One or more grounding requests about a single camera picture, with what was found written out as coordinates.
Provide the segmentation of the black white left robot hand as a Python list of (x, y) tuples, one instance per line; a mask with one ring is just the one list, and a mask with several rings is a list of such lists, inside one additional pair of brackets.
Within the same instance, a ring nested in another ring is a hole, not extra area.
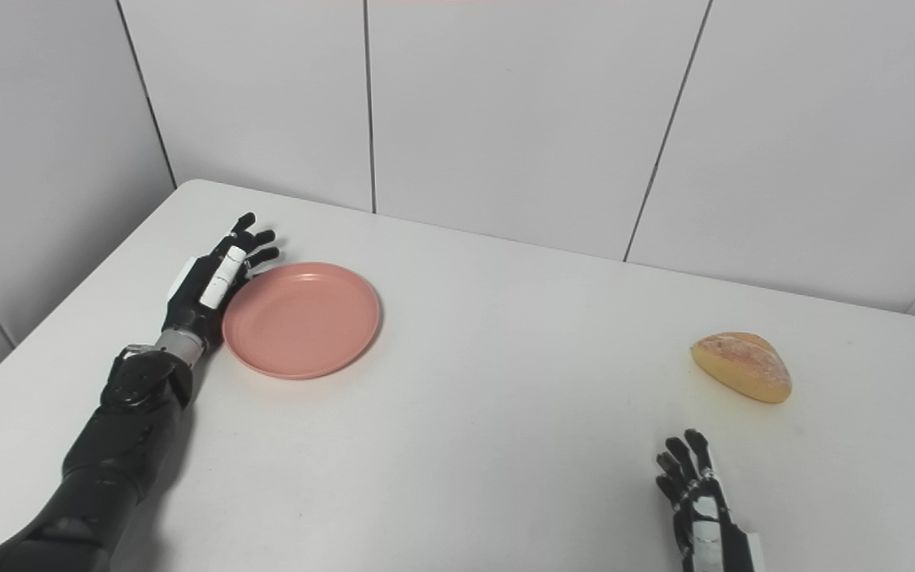
[(210, 253), (194, 258), (168, 298), (162, 330), (185, 330), (203, 342), (204, 351), (222, 343), (222, 321), (231, 300), (250, 282), (254, 269), (280, 255), (276, 232), (251, 231), (256, 221), (248, 211)]

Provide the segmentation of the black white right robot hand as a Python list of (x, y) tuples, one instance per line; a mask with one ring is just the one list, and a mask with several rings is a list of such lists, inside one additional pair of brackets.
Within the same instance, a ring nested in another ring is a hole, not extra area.
[(656, 464), (683, 571), (766, 571), (760, 538), (733, 517), (704, 434), (687, 428), (667, 438)]

